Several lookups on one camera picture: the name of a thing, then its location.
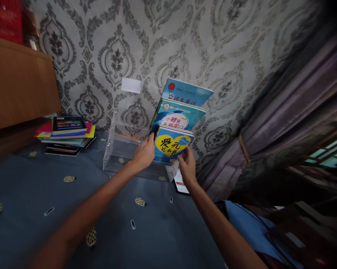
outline book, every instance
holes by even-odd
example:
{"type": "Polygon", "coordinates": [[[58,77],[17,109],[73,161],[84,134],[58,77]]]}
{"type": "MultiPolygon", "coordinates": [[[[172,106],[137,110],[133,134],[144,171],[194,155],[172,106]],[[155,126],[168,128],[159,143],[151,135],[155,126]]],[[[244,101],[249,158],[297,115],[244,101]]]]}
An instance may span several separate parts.
{"type": "Polygon", "coordinates": [[[160,125],[155,136],[153,163],[172,166],[193,139],[194,135],[190,131],[160,125]]]}
{"type": "Polygon", "coordinates": [[[34,137],[36,138],[44,138],[44,139],[70,139],[70,138],[93,138],[95,135],[95,128],[96,126],[93,125],[90,128],[90,133],[87,132],[77,132],[77,133],[71,133],[71,134],[58,134],[58,135],[54,135],[52,133],[46,133],[46,132],[42,132],[42,133],[36,133],[34,135],[34,137]]]}
{"type": "Polygon", "coordinates": [[[54,135],[86,131],[86,125],[81,117],[53,117],[54,135]]]}
{"type": "MultiPolygon", "coordinates": [[[[87,128],[86,134],[90,134],[91,128],[93,127],[93,123],[85,122],[85,126],[87,128]]],[[[53,120],[48,121],[46,124],[41,126],[36,133],[52,133],[53,132],[53,120]]]]}
{"type": "Polygon", "coordinates": [[[156,132],[159,125],[190,131],[205,114],[203,108],[161,98],[150,132],[156,132]]]}
{"type": "Polygon", "coordinates": [[[65,150],[70,152],[77,152],[79,150],[78,147],[68,146],[68,145],[56,145],[56,144],[49,144],[46,147],[47,149],[56,149],[56,150],[65,150]]]}
{"type": "Polygon", "coordinates": [[[40,138],[42,143],[54,143],[54,144],[66,144],[66,145],[81,145],[85,139],[50,139],[50,138],[40,138]]]}
{"type": "Polygon", "coordinates": [[[51,134],[50,139],[69,139],[69,138],[85,138],[85,131],[76,133],[65,133],[65,134],[51,134]]]}
{"type": "Polygon", "coordinates": [[[76,152],[67,151],[67,150],[60,150],[60,149],[47,149],[46,152],[44,152],[44,154],[76,157],[79,154],[80,151],[81,151],[81,149],[79,149],[76,152]]]}
{"type": "Polygon", "coordinates": [[[201,107],[214,91],[187,82],[169,78],[162,92],[162,98],[201,107]]]}
{"type": "Polygon", "coordinates": [[[68,145],[68,146],[77,146],[77,147],[86,149],[95,140],[95,138],[96,138],[96,136],[93,137],[93,138],[84,138],[84,140],[81,142],[81,144],[65,143],[65,145],[68,145]]]}

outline damask patterned wallpaper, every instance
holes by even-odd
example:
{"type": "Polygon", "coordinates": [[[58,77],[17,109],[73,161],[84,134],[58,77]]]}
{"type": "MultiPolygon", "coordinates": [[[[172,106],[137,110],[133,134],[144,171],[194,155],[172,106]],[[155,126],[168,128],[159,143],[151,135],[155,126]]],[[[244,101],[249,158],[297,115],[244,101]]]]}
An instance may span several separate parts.
{"type": "Polygon", "coordinates": [[[24,5],[36,15],[41,50],[54,58],[63,113],[82,115],[100,130],[109,128],[114,107],[121,106],[121,118],[148,127],[168,77],[214,90],[206,116],[193,128],[198,169],[237,135],[265,86],[302,47],[321,9],[314,0],[24,5]],[[122,77],[142,80],[139,98],[121,91],[122,77]]]}

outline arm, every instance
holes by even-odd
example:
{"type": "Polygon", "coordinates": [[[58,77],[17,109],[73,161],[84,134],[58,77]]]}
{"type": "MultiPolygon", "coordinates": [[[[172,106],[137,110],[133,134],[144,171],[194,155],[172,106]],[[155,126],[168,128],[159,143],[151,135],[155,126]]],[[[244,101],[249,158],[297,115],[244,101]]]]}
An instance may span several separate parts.
{"type": "Polygon", "coordinates": [[[44,244],[30,268],[63,268],[119,190],[154,159],[154,134],[136,149],[134,158],[84,201],[44,244]]]}
{"type": "Polygon", "coordinates": [[[216,207],[196,179],[195,158],[189,147],[178,157],[185,186],[201,213],[226,264],[231,268],[267,268],[255,251],[216,207]]]}

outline blue cloth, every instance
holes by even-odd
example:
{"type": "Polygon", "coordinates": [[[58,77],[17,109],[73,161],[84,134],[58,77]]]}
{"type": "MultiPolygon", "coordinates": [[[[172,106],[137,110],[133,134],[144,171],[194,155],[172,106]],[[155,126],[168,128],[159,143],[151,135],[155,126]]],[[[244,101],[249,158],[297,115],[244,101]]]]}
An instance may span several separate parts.
{"type": "MultiPolygon", "coordinates": [[[[38,142],[0,162],[1,269],[26,268],[53,230],[114,175],[102,170],[107,141],[101,139],[108,133],[95,133],[77,157],[44,154],[46,145],[38,142]],[[67,176],[76,179],[64,182],[67,176]]],[[[69,268],[225,268],[192,198],[178,194],[168,181],[134,177],[95,229],[95,247],[83,242],[69,268]],[[147,206],[137,205],[137,197],[147,206]]]]}
{"type": "MultiPolygon", "coordinates": [[[[225,203],[229,221],[255,251],[265,253],[285,264],[288,264],[284,259],[281,258],[281,254],[275,249],[272,243],[265,236],[265,234],[268,233],[266,227],[260,223],[259,220],[257,220],[257,217],[251,211],[243,208],[239,204],[232,203],[231,201],[225,201],[225,203]]],[[[263,217],[259,218],[268,227],[273,228],[275,226],[274,223],[270,220],[263,217]]],[[[278,247],[296,266],[296,268],[303,269],[303,266],[294,260],[282,247],[278,247]]]]}

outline blue book cover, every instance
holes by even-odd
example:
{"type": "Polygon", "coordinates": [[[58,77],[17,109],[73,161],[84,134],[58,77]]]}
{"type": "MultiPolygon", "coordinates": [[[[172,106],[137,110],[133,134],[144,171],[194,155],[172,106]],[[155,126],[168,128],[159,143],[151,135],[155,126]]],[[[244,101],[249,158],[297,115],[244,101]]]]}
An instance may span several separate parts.
{"type": "Polygon", "coordinates": [[[201,107],[211,97],[213,92],[209,89],[169,78],[161,97],[201,107]]]}
{"type": "Polygon", "coordinates": [[[152,122],[151,132],[156,132],[159,125],[191,131],[205,114],[203,108],[162,98],[152,122]]]}
{"type": "Polygon", "coordinates": [[[86,131],[76,132],[76,133],[66,133],[66,134],[52,134],[50,137],[67,137],[67,136],[85,136],[86,131]]]}
{"type": "Polygon", "coordinates": [[[159,126],[155,137],[155,158],[153,163],[173,165],[177,157],[193,141],[194,135],[189,131],[159,126]]]}

